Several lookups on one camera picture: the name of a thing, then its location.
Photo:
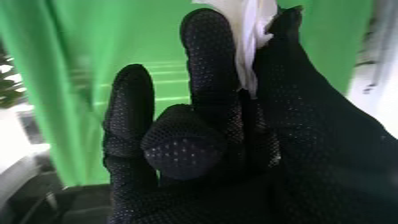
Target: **green surface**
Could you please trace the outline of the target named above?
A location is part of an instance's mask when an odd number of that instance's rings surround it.
[[[282,0],[305,5],[303,44],[340,91],[347,91],[372,0]],[[102,120],[114,75],[130,63],[152,71],[157,114],[189,102],[180,22],[191,0],[3,0],[0,37],[36,105],[67,186],[109,182]]]

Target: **glove finger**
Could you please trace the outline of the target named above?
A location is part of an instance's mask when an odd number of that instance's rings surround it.
[[[242,167],[244,124],[234,31],[226,17],[214,10],[200,9],[187,15],[182,42],[189,56],[194,110],[226,136],[232,167]]]
[[[203,177],[221,163],[226,140],[189,105],[166,110],[148,131],[143,149],[162,176],[177,180]]]
[[[154,123],[155,93],[148,71],[141,65],[122,70],[111,96],[104,128],[106,167],[116,205],[127,206],[143,191],[157,187],[157,173],[146,162],[141,140]]]

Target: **green background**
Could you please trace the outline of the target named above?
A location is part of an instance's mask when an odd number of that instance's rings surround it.
[[[280,0],[305,5],[303,44],[347,91],[372,0]],[[67,186],[109,182],[102,121],[111,83],[130,63],[152,71],[157,114],[189,102],[180,23],[191,0],[3,0],[0,38],[24,75],[52,159]]]

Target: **black glove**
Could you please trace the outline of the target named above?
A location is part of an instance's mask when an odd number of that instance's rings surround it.
[[[282,152],[274,206],[287,223],[398,223],[398,141],[315,69],[301,18],[285,11],[255,63],[258,130]]]
[[[187,16],[182,40],[193,106],[173,106],[154,123],[155,94],[145,67],[130,65],[114,82],[104,141],[111,223],[257,223],[266,216],[250,214],[264,213],[255,190],[264,191],[264,184],[257,180],[255,188],[242,186],[244,192],[237,188],[246,150],[235,43],[228,20],[214,10]]]
[[[218,12],[196,11],[182,29],[193,107],[171,107],[154,126],[148,72],[130,66],[118,75],[106,120],[111,223],[397,223],[398,143],[315,70],[299,22],[292,9],[258,52],[244,131],[232,28]]]

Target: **white object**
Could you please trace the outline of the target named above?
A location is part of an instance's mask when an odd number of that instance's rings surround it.
[[[258,78],[253,71],[257,50],[273,39],[267,33],[269,25],[278,15],[276,0],[194,0],[209,4],[225,14],[235,35],[237,70],[242,88],[250,90],[253,98],[258,92]]]

